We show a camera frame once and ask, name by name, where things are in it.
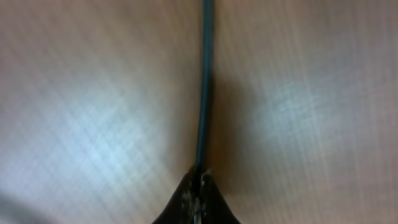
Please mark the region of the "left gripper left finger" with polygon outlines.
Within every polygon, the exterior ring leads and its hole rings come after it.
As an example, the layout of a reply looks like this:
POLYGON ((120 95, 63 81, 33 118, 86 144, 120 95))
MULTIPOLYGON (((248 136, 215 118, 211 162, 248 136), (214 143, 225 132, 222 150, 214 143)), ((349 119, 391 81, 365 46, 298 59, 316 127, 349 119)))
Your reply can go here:
POLYGON ((195 172, 190 169, 181 179, 167 205, 153 224, 194 224, 196 223, 197 193, 193 186, 195 172))

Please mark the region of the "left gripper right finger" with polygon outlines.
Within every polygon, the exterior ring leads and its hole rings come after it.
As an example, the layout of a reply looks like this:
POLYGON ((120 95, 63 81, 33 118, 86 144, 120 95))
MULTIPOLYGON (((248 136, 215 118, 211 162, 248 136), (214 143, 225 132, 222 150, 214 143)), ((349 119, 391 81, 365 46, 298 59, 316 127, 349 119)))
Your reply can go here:
POLYGON ((201 176, 200 186, 202 224, 240 224, 209 172, 201 176))

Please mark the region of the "black cable long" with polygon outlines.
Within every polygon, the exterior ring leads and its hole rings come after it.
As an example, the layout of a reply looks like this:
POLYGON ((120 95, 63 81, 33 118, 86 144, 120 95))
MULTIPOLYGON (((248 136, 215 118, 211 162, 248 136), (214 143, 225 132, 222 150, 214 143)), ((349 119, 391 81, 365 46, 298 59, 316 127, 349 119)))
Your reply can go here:
POLYGON ((211 101, 211 82, 213 65, 213 23, 214 0, 203 0, 203 35, 202 35, 202 81, 200 117, 198 122, 197 153, 195 171, 201 172, 205 163, 208 118, 211 101))

